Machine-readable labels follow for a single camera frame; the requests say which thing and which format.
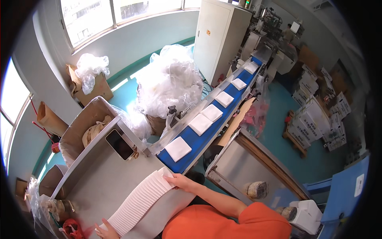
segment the label sticker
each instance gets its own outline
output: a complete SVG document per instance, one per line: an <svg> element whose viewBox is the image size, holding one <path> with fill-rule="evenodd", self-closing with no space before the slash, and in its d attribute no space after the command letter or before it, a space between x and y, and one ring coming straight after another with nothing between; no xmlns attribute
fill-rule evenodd
<svg viewBox="0 0 382 239"><path fill-rule="evenodd" d="M356 190L354 192L354 197L356 196L359 196L362 192L362 188L363 188L363 178L364 178L365 174L362 174L362 175L359 175L357 177L357 181L356 181Z"/></svg>

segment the window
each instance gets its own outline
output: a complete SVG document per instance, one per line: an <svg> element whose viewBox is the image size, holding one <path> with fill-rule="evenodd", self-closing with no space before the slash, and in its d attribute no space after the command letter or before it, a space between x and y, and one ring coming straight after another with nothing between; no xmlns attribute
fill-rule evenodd
<svg viewBox="0 0 382 239"><path fill-rule="evenodd" d="M72 52L120 25L154 14L199 8L201 0L60 0Z"/></svg>
<svg viewBox="0 0 382 239"><path fill-rule="evenodd" d="M1 92L1 153L5 168L8 168L8 157L18 121L29 100L30 92L22 82L16 71L12 59L9 60L8 68Z"/></svg>

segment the wooden pallet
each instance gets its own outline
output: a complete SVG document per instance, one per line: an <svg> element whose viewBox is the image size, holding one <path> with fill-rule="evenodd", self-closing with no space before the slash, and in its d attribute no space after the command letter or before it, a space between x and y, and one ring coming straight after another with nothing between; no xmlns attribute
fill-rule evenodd
<svg viewBox="0 0 382 239"><path fill-rule="evenodd" d="M288 111L288 117L293 118L294 115L295 115L295 114L294 114L293 110ZM292 143L293 143L293 148L295 148L295 149L299 149L299 150L301 151L300 157L301 157L301 158L305 158L308 152L307 152L306 149L303 149L303 148L301 147L301 145L300 145L300 144L299 144L299 143L292 137L292 135L288 132L289 124L290 124L290 121L285 122L284 132L283 132L283 135L282 135L282 136L283 136L283 138L289 138L290 141L292 141Z"/></svg>

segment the cabinet door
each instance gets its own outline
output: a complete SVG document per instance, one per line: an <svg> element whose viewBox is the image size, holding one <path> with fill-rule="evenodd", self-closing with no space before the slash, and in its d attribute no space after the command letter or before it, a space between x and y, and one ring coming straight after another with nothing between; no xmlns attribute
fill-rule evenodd
<svg viewBox="0 0 382 239"><path fill-rule="evenodd" d="M229 9L211 3L202 2L200 7L194 61L210 84L220 56L219 50L224 42L223 36L229 15Z"/></svg>

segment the smartphone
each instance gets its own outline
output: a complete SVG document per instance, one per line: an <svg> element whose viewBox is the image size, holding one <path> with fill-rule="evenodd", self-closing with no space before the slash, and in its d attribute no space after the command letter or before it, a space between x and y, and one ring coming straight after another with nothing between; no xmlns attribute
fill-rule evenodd
<svg viewBox="0 0 382 239"><path fill-rule="evenodd" d="M115 129L106 136L106 141L123 160L127 160L134 153L134 150L126 143L126 141Z"/></svg>

